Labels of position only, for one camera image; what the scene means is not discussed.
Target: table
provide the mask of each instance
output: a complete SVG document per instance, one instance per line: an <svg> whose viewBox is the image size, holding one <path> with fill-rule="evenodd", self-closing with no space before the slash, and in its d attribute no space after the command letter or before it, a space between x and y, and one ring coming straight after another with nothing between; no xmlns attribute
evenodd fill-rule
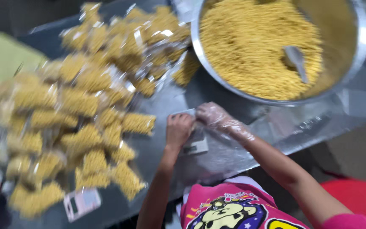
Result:
<svg viewBox="0 0 366 229"><path fill-rule="evenodd" d="M163 0L139 0L137 6L152 11ZM108 20L113 15L123 15L132 4L117 0L102 7ZM44 52L49 58L63 57L58 34L78 24L78 16L49 23L33 29L18 39ZM366 122L366 65L341 92L321 101L295 108L261 106L225 90L204 69L199 69L186 89L166 84L149 99L135 104L136 112L157 116L154 135L142 137L128 135L127 142L137 149L139 156L132 163L140 176L150 183L160 161L165 145L166 117L204 103L214 101L234 117L284 154L291 154L316 143L331 139ZM209 151L180 157L171 181L169 200L179 198L187 186L195 183L211 184L258 166L258 163L234 143L210 130L206 131ZM138 213L146 190L128 202L116 186L100 189L103 205L83 218L69 223L63 203L50 208L34 221L20 219L13 212L10 228L104 228Z"/></svg>

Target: bowl rim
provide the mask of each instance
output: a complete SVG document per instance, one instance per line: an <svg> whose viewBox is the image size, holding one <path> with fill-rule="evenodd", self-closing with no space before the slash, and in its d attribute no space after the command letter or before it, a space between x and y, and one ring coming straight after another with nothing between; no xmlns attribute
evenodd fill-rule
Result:
<svg viewBox="0 0 366 229"><path fill-rule="evenodd" d="M235 88L234 86L231 86L227 81L222 79L207 60L203 46L200 41L200 16L201 11L203 9L203 5L206 1L207 0L197 1L194 6L193 21L191 22L191 40L193 43L194 51L203 67L218 83L220 83L222 86L232 91L233 93L246 99L249 99L253 102L269 106L287 106L287 107L300 106L302 104L315 102L335 92L340 91L343 88L343 86L347 84L357 74L357 72L360 70L361 66L363 65L366 59L366 4L362 0L351 0L350 2L352 3L352 8L354 9L355 12L356 24L358 29L357 44L356 44L356 51L353 60L351 62L350 68L340 81L338 81L331 88L320 92L318 95L305 99L274 100L274 99L264 99L247 94Z"/></svg>

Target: stainless steel bowl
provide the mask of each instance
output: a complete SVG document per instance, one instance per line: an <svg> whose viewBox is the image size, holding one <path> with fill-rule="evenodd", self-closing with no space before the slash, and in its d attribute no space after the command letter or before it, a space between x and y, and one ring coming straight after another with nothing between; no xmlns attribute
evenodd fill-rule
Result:
<svg viewBox="0 0 366 229"><path fill-rule="evenodd" d="M361 68L366 58L366 5L361 0L293 0L320 29L323 39L324 71L317 83L296 100L272 100L249 95L228 84L213 69L204 53L200 39L202 15L208 10L207 1L199 0L194 7L191 39L201 64L222 86L251 101L270 106L299 106L314 102L340 90Z"/></svg>

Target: person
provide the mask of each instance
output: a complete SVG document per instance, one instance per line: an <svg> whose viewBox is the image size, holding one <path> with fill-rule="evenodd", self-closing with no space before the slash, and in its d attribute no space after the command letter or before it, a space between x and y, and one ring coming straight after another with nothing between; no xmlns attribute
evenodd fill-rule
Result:
<svg viewBox="0 0 366 229"><path fill-rule="evenodd" d="M325 191L292 159L264 140L217 104L196 108L197 120L237 140L261 167L298 202L314 228L366 228L366 216L355 215ZM195 118L189 114L170 115L166 146L138 216L138 229L162 227L173 168L180 149L188 139ZM250 177L228 179L214 187L199 184L183 198L180 222L184 229L307 229L295 218L280 211L272 196Z"/></svg>

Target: red chair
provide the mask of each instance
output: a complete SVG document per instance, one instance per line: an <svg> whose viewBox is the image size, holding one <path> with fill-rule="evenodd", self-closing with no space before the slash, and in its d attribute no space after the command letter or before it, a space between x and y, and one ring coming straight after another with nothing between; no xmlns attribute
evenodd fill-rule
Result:
<svg viewBox="0 0 366 229"><path fill-rule="evenodd" d="M353 213L366 216L366 181L345 178L327 181L321 186Z"/></svg>

